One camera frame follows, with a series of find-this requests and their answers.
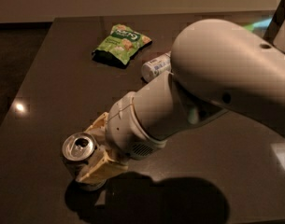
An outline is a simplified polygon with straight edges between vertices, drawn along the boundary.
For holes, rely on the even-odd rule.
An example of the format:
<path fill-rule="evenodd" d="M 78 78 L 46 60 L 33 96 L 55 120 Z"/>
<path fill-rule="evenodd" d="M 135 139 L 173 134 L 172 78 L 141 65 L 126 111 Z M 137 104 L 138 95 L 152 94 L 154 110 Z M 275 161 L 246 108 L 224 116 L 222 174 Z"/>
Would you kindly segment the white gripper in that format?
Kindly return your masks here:
<path fill-rule="evenodd" d="M 99 144 L 107 142 L 124 156 L 143 160 L 162 149 L 166 141 L 150 137 L 142 128 L 135 114 L 134 92 L 130 91 L 116 102 L 109 113 L 104 112 L 85 133 L 93 136 Z M 128 170 L 128 159 L 115 149 L 98 147 L 89 164 L 79 174 L 79 181 L 95 184 Z"/>

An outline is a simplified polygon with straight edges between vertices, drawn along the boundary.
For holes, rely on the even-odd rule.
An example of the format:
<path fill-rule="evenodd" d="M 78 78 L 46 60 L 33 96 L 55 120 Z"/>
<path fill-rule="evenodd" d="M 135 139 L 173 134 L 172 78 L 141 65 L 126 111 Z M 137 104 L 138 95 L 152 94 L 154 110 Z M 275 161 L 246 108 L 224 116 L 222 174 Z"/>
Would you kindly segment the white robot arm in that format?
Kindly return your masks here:
<path fill-rule="evenodd" d="M 99 140 L 76 177 L 97 185 L 163 148 L 169 136 L 231 110 L 285 138 L 285 54 L 224 20 L 197 21 L 171 49 L 171 71 L 129 92 L 89 133 Z"/>

